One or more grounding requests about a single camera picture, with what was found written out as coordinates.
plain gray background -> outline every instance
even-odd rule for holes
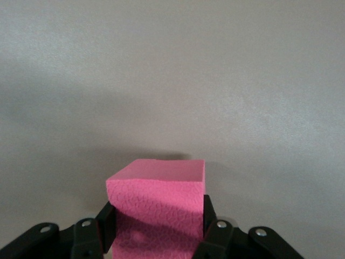
[[[345,256],[345,1],[0,2],[0,247],[205,159],[216,212]]]

metal bolt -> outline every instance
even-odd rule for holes
[[[217,226],[218,228],[226,228],[226,223],[224,221],[218,221]]]
[[[51,229],[50,226],[46,226],[46,227],[41,228],[40,232],[41,233],[48,232],[50,229]]]
[[[258,236],[267,236],[267,232],[261,228],[258,228],[257,230],[255,230],[255,233],[257,233]]]
[[[84,221],[82,224],[81,224],[81,226],[82,227],[87,227],[87,226],[89,226],[91,224],[91,221],[90,220],[86,220],[86,221]]]

pink block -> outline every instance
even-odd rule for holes
[[[110,177],[113,259],[191,258],[203,239],[204,160],[138,159]]]

pink foam block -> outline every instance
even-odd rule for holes
[[[110,177],[113,259],[191,258],[203,238],[204,160],[138,159]]]

foam block front face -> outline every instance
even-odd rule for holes
[[[191,258],[203,239],[204,160],[138,159],[106,181],[113,259]]]

